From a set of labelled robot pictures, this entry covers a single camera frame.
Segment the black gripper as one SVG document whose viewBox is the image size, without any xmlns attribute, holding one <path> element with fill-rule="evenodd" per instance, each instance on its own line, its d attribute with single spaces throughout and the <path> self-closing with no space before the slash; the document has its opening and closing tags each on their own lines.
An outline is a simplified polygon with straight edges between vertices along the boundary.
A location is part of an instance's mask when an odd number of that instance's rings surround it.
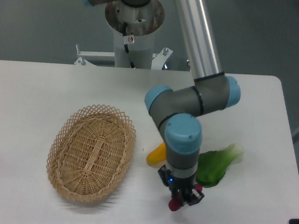
<svg viewBox="0 0 299 224">
<path fill-rule="evenodd" d="M 188 177 L 175 176 L 173 170 L 166 165 L 163 165 L 158 173 L 165 187 L 171 192 L 172 199 L 169 205 L 182 206 L 184 203 L 193 206 L 204 198 L 205 195 L 201 191 L 194 189 L 195 174 Z"/>
</svg>

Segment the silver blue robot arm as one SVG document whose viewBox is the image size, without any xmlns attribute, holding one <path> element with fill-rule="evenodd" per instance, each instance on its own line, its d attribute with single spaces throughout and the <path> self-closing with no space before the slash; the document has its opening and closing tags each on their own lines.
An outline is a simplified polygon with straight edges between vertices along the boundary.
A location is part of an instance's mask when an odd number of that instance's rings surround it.
<svg viewBox="0 0 299 224">
<path fill-rule="evenodd" d="M 164 21 L 158 0 L 83 0 L 106 4 L 105 17 L 114 32 L 116 67 L 150 69 L 153 35 Z M 159 85 L 145 98 L 149 115 L 166 145 L 166 165 L 159 169 L 163 184 L 171 191 L 170 209 L 198 204 L 203 194 L 195 183 L 202 142 L 198 116 L 236 105 L 237 81 L 224 74 L 210 27 L 205 0 L 174 0 L 183 30 L 194 85 L 174 91 Z"/>
</svg>

